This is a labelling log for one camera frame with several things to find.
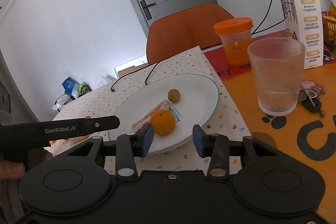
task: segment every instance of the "chair backrest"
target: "chair backrest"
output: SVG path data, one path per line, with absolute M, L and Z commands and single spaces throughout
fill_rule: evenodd
M 209 3 L 158 19 L 148 34 L 148 63 L 157 63 L 196 46 L 205 48 L 221 43 L 213 26 L 231 18 L 234 17 L 222 7 Z

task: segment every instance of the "floral tablecloth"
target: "floral tablecloth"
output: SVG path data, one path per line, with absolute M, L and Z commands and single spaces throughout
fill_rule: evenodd
M 153 66 L 144 68 L 119 80 L 114 86 L 114 93 L 110 91 L 111 85 L 107 84 L 74 100 L 66 105 L 54 120 L 113 115 L 128 97 L 145 86 L 145 79 Z M 172 75 L 188 73 L 211 78 L 216 82 L 220 91 L 218 107 L 207 125 L 205 125 L 204 131 L 207 134 L 223 134 L 228 136 L 230 140 L 235 141 L 241 141 L 244 136 L 250 135 L 233 99 L 199 47 L 162 61 L 152 72 L 147 83 L 150 84 Z M 92 136 L 95 135 L 102 136 L 105 141 L 109 140 L 107 131 L 95 133 Z M 47 149 L 56 156 L 73 146 L 67 140 L 58 140 L 52 147 Z M 197 155 L 192 140 L 170 152 L 149 155 L 144 159 L 135 158 L 139 173 L 142 170 L 203 170 L 206 172 L 209 161 L 210 158 L 202 159 Z M 240 169 L 239 157 L 230 157 L 230 174 L 235 174 Z M 115 157 L 106 157 L 105 170 L 110 174 L 115 173 Z

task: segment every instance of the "glass base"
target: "glass base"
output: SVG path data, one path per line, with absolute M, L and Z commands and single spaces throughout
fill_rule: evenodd
M 260 109 L 263 112 L 265 112 L 266 114 L 272 115 L 272 116 L 285 116 L 285 115 L 288 115 L 289 113 L 293 112 L 293 110 L 296 107 L 296 104 L 297 104 L 297 102 L 295 102 L 295 105 L 293 107 L 291 107 L 289 110 L 286 110 L 286 111 L 283 111 L 283 112 L 275 112 L 275 111 L 271 111 L 271 110 L 268 110 L 268 109 L 264 108 L 263 105 L 258 100 L 258 105 L 259 105 Z

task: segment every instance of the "key fob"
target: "key fob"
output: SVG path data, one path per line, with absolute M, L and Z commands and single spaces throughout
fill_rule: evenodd
M 322 108 L 321 101 L 318 98 L 312 98 L 313 103 L 316 105 L 315 107 L 312 105 L 309 97 L 302 102 L 302 105 L 308 109 L 310 112 L 318 112 Z

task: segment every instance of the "plate rim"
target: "plate rim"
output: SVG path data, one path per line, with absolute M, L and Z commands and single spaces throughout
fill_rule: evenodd
M 165 77 L 165 78 L 162 78 L 162 79 L 158 79 L 158 80 L 156 80 L 156 81 L 154 81 L 154 82 L 152 82 L 152 83 L 150 83 L 150 84 L 148 84 L 148 85 L 151 85 L 151 84 L 153 84 L 153 83 L 156 83 L 156 82 L 158 82 L 158 81 L 161 81 L 161 80 L 164 80 L 164 79 L 167 79 L 167 78 L 170 78 L 170 77 L 176 77 L 176 76 L 180 76 L 180 75 L 196 75 L 196 76 L 201 76 L 201 77 L 207 78 L 207 79 L 209 79 L 210 81 L 212 81 L 212 82 L 214 83 L 215 87 L 217 88 L 218 98 L 217 98 L 216 106 L 215 106 L 213 112 L 211 113 L 210 117 L 206 120 L 206 122 L 205 122 L 204 124 L 200 125 L 201 127 L 203 127 L 203 126 L 204 126 L 204 125 L 211 119 L 211 117 L 212 117 L 213 114 L 215 113 L 215 111 L 216 111 L 216 109 L 217 109 L 217 107 L 218 107 L 218 105 L 219 105 L 219 101 L 220 101 L 219 87 L 218 87 L 218 85 L 216 84 L 216 82 L 215 82 L 214 80 L 212 80 L 211 78 L 209 78 L 209 77 L 207 77 L 207 76 L 205 76 L 205 75 L 198 75 L 198 74 L 195 74 L 195 73 L 184 73 L 184 74 L 171 75 L 171 76 L 168 76 L 168 77 Z M 137 90 L 136 92 L 134 92 L 131 96 L 133 96 L 134 94 L 136 94 L 136 93 L 139 92 L 140 90 L 144 89 L 145 87 L 146 87 L 146 85 L 143 86 L 142 88 L 140 88 L 139 90 Z M 121 105 L 115 110 L 115 112 L 113 113 L 114 116 L 115 116 L 115 113 L 118 111 L 118 109 L 122 106 L 122 104 L 123 104 L 124 102 L 126 102 L 126 100 L 123 101 L 123 102 L 121 103 Z M 186 143 L 189 139 L 191 139 L 192 136 L 193 136 L 193 135 L 191 134 L 191 136 L 187 137 L 187 138 L 184 139 L 183 141 L 180 141 L 179 143 L 176 143 L 176 144 L 174 144 L 174 145 L 172 145 L 172 146 L 169 146 L 169 147 L 167 147 L 167 148 L 165 148 L 165 149 L 157 150 L 157 151 L 155 151 L 155 152 L 148 152 L 148 155 L 164 153 L 164 152 L 167 151 L 167 150 L 170 150 L 170 151 L 171 151 L 171 150 L 174 150 L 175 148 L 173 148 L 173 149 L 171 149 L 171 148 L 172 148 L 172 147 L 175 147 L 175 146 L 179 147 L 179 146 L 183 145 L 183 144 Z

